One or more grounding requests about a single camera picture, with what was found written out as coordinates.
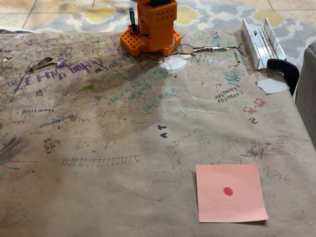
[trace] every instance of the brown paper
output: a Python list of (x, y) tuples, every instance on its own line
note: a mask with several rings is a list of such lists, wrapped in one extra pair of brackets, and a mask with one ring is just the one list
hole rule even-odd
[[(256, 86), (275, 73), (240, 31), (217, 33), (137, 58), (118, 33), (2, 35), (0, 236), (312, 236), (315, 150), (291, 95)], [(253, 162), (266, 226), (199, 224), (195, 165)]]

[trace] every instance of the orange base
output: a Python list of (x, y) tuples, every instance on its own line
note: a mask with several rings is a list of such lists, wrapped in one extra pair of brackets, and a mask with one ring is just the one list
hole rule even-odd
[[(174, 45), (166, 47), (166, 48), (162, 48), (159, 50), (159, 52), (163, 56), (169, 56), (170, 53), (172, 53), (172, 51), (180, 44), (180, 39), (181, 39), (180, 34), (176, 32), (175, 30), (173, 30), (173, 36), (175, 39)], [(119, 40), (120, 40), (121, 45), (132, 56), (137, 56), (141, 52), (156, 52), (156, 51), (150, 50), (148, 45), (144, 43), (144, 36), (141, 33), (136, 34), (136, 35), (131, 35), (129, 30), (126, 30), (119, 35)]]

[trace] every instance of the red dot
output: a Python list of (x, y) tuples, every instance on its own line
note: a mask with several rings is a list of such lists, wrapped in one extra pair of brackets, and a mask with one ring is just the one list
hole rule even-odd
[(230, 187), (224, 187), (223, 191), (226, 195), (231, 196), (233, 195), (233, 190)]

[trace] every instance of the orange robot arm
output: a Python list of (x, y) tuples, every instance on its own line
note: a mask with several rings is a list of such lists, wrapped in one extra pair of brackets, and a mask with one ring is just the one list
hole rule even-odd
[(180, 44), (180, 34), (173, 29), (177, 19), (176, 0), (132, 0), (137, 2), (138, 25), (130, 9), (132, 24), (120, 34), (121, 45), (133, 56), (159, 51), (164, 56)]

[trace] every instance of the gray chair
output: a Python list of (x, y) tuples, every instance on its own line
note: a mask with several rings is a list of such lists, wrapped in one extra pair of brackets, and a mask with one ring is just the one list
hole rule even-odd
[(297, 85), (296, 106), (316, 147), (316, 42), (304, 52), (304, 62)]

